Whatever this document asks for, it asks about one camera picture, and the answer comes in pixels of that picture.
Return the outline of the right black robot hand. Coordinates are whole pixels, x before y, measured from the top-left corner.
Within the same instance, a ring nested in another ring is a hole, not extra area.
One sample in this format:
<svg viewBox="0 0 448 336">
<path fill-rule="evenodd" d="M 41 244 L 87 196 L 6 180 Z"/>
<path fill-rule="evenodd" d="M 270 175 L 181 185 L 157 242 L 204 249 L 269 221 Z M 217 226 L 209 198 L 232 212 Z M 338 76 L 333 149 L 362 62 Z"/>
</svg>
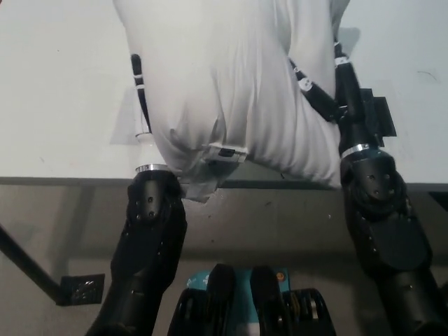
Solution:
<svg viewBox="0 0 448 336">
<path fill-rule="evenodd" d="M 343 52 L 339 41 L 335 41 L 334 51 L 335 97 L 327 94 L 291 62 L 299 89 L 315 112 L 325 121 L 339 127 L 339 154 L 342 159 L 352 155 L 364 155 L 367 158 L 382 156 L 375 135 L 366 123 L 365 105 L 353 64 Z"/>
</svg>

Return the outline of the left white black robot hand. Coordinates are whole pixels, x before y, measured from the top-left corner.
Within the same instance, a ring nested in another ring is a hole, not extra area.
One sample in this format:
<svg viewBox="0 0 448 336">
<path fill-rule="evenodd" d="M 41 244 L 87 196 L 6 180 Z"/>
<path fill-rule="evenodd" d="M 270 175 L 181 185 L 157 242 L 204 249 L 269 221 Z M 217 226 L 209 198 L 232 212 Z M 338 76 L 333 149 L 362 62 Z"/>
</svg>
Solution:
<svg viewBox="0 0 448 336">
<path fill-rule="evenodd" d="M 152 134 L 140 56 L 138 54 L 132 54 L 131 63 L 138 102 L 134 112 L 135 138 L 139 145 L 136 171 L 141 172 L 144 170 L 167 169 L 166 162 L 161 156 Z"/>
</svg>

